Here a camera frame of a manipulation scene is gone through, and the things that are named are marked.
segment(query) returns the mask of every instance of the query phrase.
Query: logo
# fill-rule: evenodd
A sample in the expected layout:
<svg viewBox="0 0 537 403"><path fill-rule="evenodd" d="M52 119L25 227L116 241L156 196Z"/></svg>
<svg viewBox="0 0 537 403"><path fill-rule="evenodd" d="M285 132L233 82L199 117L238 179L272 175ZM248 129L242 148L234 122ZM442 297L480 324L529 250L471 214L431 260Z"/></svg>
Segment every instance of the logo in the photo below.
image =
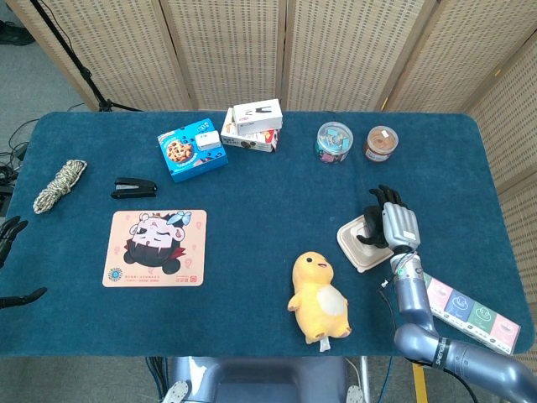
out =
<svg viewBox="0 0 537 403"><path fill-rule="evenodd" d="M489 322L492 319L490 312L484 306L476 310L476 316L485 322Z"/></svg>
<svg viewBox="0 0 537 403"><path fill-rule="evenodd" d="M201 124L200 126L198 126L198 133L202 130L205 130L206 128L209 128L209 123L207 122L204 122L203 124Z"/></svg>
<svg viewBox="0 0 537 403"><path fill-rule="evenodd" d="M114 267L113 269L110 269L108 272L108 278L112 281L119 281L123 276L123 271L119 269L118 267Z"/></svg>
<svg viewBox="0 0 537 403"><path fill-rule="evenodd" d="M440 345L438 346L438 353L436 353L436 365L441 366L442 365L442 358L444 357L444 350L446 350L446 338L442 338L440 341Z"/></svg>
<svg viewBox="0 0 537 403"><path fill-rule="evenodd" d="M463 311L468 309L467 299L464 296L458 296L457 298L454 298L453 305L459 309L462 309Z"/></svg>

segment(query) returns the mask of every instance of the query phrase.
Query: shoe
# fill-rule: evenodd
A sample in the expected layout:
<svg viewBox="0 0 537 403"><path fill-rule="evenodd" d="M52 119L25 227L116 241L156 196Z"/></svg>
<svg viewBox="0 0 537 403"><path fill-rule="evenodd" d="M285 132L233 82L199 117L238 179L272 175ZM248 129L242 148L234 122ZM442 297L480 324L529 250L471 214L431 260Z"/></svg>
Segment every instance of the shoe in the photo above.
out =
<svg viewBox="0 0 537 403"><path fill-rule="evenodd" d="M25 46L34 42L34 37L26 28L16 27L12 22L0 21L0 44Z"/></svg>

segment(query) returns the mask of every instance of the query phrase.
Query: stapler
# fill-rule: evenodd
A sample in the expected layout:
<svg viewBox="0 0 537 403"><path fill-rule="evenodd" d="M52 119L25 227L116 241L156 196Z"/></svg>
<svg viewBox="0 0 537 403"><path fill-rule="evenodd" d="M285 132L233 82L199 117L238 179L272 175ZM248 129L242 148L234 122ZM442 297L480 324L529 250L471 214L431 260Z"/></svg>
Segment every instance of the stapler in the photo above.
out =
<svg viewBox="0 0 537 403"><path fill-rule="evenodd" d="M114 199L157 196L157 185L152 181L136 178L117 178L115 185L116 190L110 194Z"/></svg>

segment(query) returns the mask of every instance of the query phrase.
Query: table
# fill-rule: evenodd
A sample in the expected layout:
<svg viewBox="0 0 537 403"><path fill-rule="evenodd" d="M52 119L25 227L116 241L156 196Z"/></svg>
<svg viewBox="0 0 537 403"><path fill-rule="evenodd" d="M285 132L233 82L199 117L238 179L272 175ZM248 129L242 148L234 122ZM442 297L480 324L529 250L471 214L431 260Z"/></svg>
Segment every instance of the table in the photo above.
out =
<svg viewBox="0 0 537 403"><path fill-rule="evenodd" d="M462 114L284 114L278 152L227 147L229 165L175 184L157 135L221 112L51 113L31 139L8 217L29 220L0 272L0 293L49 291L0 311L1 355L315 356L286 311L296 257L316 250L349 300L352 335L332 355L396 354L387 307L376 295L384 263L358 274L337 229L373 204L369 188L399 190L420 224L425 271L522 325L516 353L534 340L529 309L476 123ZM317 129L336 120L355 144L340 165L316 159ZM400 144L375 165L361 146L378 124ZM32 203L68 159L88 167L73 192L35 215ZM114 200L118 176L155 181L156 198ZM205 282L190 288L102 286L112 214L197 208L208 213ZM449 338L471 339L444 323Z"/></svg>

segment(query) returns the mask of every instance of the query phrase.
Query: cookie box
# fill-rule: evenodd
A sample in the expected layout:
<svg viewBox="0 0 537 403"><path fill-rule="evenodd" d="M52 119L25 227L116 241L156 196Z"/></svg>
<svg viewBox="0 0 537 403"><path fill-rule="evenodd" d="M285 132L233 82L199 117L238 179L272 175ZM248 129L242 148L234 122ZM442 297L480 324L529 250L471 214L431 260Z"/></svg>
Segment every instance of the cookie box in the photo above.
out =
<svg viewBox="0 0 537 403"><path fill-rule="evenodd" d="M222 143L208 141L208 136L204 134L214 130L212 121L204 119L158 137L160 149L174 182L182 182L227 165L226 150Z"/></svg>
<svg viewBox="0 0 537 403"><path fill-rule="evenodd" d="M233 117L241 135L282 128L282 110L277 99L235 105Z"/></svg>
<svg viewBox="0 0 537 403"><path fill-rule="evenodd" d="M227 145L243 147L245 149L258 149L268 153L275 151L278 146L279 130L270 129L258 133L239 134L233 120L233 108L227 109L226 119L222 126L220 137Z"/></svg>

